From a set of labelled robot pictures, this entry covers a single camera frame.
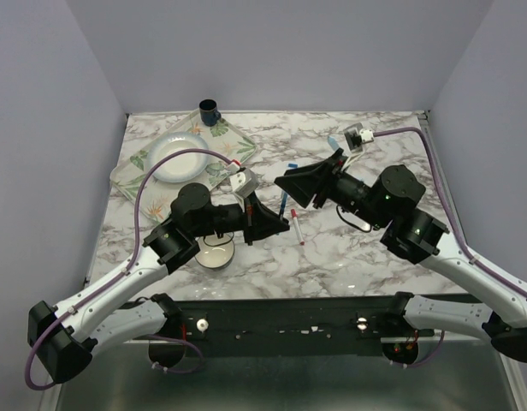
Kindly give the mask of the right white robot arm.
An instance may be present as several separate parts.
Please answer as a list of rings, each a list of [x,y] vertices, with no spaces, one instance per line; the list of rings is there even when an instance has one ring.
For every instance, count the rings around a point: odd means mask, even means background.
[[[275,184],[299,206],[319,208],[331,200],[372,228],[384,229],[381,242],[390,253],[444,276],[477,298],[463,303],[398,293],[400,304],[383,314],[389,333],[451,331],[489,342],[501,354],[527,363],[527,283],[504,270],[490,274],[486,259],[463,251],[444,223],[419,209],[425,187],[404,165],[388,166],[367,186],[330,157],[287,170]]]

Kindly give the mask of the blue gel pen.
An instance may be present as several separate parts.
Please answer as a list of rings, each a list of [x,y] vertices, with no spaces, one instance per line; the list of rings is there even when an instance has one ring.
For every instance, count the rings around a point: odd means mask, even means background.
[[[280,210],[279,210],[279,216],[280,217],[284,216],[285,209],[286,209],[286,204],[287,204],[287,197],[288,197],[288,194],[286,192],[282,191],[282,193],[281,193],[281,204],[280,204]]]

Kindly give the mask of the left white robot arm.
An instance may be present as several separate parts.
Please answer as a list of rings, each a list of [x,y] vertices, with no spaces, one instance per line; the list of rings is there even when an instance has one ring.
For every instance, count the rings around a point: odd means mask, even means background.
[[[138,240],[126,261],[81,290],[51,305],[40,301],[28,312],[25,365],[27,385],[38,390],[31,367],[39,360],[53,384],[79,375],[100,351],[135,337],[172,337],[179,317],[168,297],[150,298],[122,313],[121,306],[144,288],[177,271],[200,251],[198,238],[240,232],[245,243],[264,240],[289,229],[289,222],[263,205],[255,193],[241,203],[213,205],[200,183],[184,186],[169,216]]]

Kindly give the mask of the white marker red tip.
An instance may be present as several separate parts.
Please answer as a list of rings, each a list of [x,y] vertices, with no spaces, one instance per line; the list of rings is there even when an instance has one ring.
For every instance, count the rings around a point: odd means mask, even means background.
[[[293,221],[294,231],[296,233],[299,245],[304,246],[305,245],[305,239],[303,237],[303,233],[302,233],[300,225],[299,225],[298,213],[293,208],[290,210],[290,213],[291,213],[291,217],[292,217],[292,221]]]

